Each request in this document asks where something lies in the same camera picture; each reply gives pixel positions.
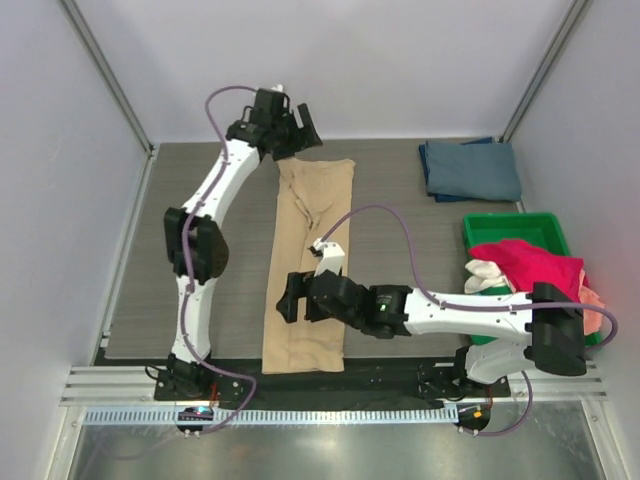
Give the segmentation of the beige t shirt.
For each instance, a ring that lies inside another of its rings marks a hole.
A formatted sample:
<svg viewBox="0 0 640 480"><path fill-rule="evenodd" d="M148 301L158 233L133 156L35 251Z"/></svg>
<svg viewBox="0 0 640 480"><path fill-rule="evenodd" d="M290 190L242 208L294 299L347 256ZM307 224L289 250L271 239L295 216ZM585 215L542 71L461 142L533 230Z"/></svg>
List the beige t shirt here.
<svg viewBox="0 0 640 480"><path fill-rule="evenodd" d="M355 162L350 159L281 160L275 233L266 292L262 372L266 375L344 370L345 325L328 319L304 319L299 303L298 320L288 324L276 310L287 275L313 272L318 260L309 248L328 233L352 206Z"/></svg>

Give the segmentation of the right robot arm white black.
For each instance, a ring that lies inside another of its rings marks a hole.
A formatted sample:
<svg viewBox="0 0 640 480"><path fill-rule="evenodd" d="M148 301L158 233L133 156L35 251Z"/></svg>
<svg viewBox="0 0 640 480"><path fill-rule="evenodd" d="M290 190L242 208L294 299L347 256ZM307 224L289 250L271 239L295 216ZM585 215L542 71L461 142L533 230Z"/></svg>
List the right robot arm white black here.
<svg viewBox="0 0 640 480"><path fill-rule="evenodd" d="M557 287L536 283L506 296L424 293L405 285L364 286L325 271L288 275L277 312L288 324L334 319L377 339L453 333L489 338L461 347L445 387L434 396L476 394L516 372L579 377L586 373L581 311Z"/></svg>

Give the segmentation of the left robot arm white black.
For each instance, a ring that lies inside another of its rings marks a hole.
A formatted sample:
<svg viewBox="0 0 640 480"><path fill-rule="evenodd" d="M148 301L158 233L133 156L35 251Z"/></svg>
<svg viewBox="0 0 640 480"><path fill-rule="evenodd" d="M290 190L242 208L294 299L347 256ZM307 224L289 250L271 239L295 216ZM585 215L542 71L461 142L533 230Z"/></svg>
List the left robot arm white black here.
<svg viewBox="0 0 640 480"><path fill-rule="evenodd" d="M210 358L213 293L229 247L222 223L247 178L265 157L287 159L321 145L309 108L293 108L282 88L258 88L253 102L227 129L216 127L221 150L196 192L163 218L165 248L176 278L177 327L164 368L155 377L157 400L201 400L213 390Z"/></svg>

